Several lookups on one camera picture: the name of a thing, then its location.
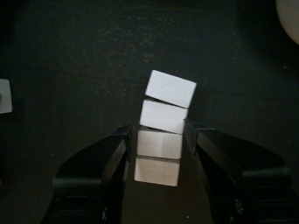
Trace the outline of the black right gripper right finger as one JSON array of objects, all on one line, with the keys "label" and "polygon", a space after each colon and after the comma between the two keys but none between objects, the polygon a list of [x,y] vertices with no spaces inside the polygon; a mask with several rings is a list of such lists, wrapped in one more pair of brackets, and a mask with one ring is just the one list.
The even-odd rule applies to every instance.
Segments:
[{"label": "black right gripper right finger", "polygon": [[281,157],[189,119],[184,136],[209,200],[212,224],[299,224],[299,195]]}]

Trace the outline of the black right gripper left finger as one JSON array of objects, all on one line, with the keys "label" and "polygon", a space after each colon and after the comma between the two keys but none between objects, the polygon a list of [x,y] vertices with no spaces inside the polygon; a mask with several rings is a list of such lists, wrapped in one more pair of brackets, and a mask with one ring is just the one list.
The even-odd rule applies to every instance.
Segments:
[{"label": "black right gripper left finger", "polygon": [[120,224],[131,133],[117,128],[61,164],[41,224]]}]

